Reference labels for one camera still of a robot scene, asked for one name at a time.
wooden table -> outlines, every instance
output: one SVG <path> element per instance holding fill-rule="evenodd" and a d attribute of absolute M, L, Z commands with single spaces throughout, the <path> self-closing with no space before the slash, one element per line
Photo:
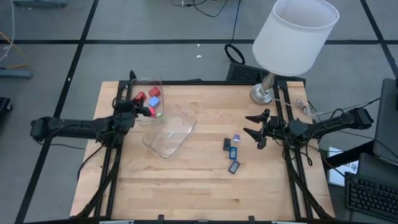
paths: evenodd
<path fill-rule="evenodd" d="M 99 93 L 95 118 L 113 113 L 111 102 L 117 82 L 104 82 Z M 291 102 L 307 102 L 302 82 L 290 82 Z M 144 131 L 136 124 L 124 138 L 123 153 L 113 207 L 113 219 L 155 220 L 159 214 L 167 220 L 294 220 L 286 164 L 282 147 L 268 139 L 263 150 L 243 131 L 260 129 L 260 124 L 246 120 L 247 115 L 261 114 L 269 108 L 277 116 L 275 103 L 255 105 L 249 97 L 252 86 L 166 85 L 166 106 L 176 104 L 193 114 L 197 124 L 193 134 L 172 159 L 163 159 L 142 143 Z M 147 91 L 147 86 L 135 86 Z M 293 108 L 295 118 L 311 123 L 302 110 Z M 223 151 L 223 139 L 241 135 L 235 175 L 228 172 L 231 160 Z M 316 141 L 312 146 L 318 147 Z M 85 158 L 98 144 L 89 141 Z M 104 152 L 92 158 L 81 171 L 71 215 L 76 215 L 98 189 Z M 308 189 L 318 203 L 334 216 L 319 153 L 310 149 L 313 166 L 303 157 Z M 305 216 L 298 189 L 302 216 Z M 104 214 L 108 193 L 104 194 Z"/>

table lamp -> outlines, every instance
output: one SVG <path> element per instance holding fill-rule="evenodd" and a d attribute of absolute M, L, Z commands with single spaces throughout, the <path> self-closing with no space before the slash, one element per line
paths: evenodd
<path fill-rule="evenodd" d="M 251 90 L 252 101 L 272 101 L 275 74 L 308 71 L 338 19 L 337 9 L 324 0 L 278 0 L 253 44 L 254 58 L 269 74 Z"/>

silver lamp base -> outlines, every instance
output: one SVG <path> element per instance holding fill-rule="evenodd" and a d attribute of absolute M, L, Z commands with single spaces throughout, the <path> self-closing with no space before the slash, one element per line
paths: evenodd
<path fill-rule="evenodd" d="M 274 99 L 274 89 L 263 90 L 260 83 L 256 84 L 250 91 L 250 99 L 257 105 L 267 105 Z"/>

white lampshade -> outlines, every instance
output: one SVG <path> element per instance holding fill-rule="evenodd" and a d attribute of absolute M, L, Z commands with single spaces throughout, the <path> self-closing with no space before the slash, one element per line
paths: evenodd
<path fill-rule="evenodd" d="M 337 9 L 324 0 L 278 0 L 254 41 L 254 57 L 277 75 L 301 75 L 312 67 L 338 19 Z"/>

paper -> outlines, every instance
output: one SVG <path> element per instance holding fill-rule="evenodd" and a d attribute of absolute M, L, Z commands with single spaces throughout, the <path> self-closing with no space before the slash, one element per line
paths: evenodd
<path fill-rule="evenodd" d="M 329 147 L 328 157 L 337 155 L 341 152 L 343 152 L 343 151 L 340 149 L 336 149 L 334 147 Z M 356 171 L 358 170 L 358 161 L 339 166 L 336 169 L 338 171 L 342 172 L 343 174 L 345 172 L 350 172 L 350 173 L 356 174 Z M 341 176 L 339 173 L 337 173 L 337 171 L 335 171 L 334 169 L 329 170 L 329 180 L 328 181 L 331 184 L 335 184 L 335 185 L 344 187 L 344 182 L 345 182 L 344 177 Z"/>

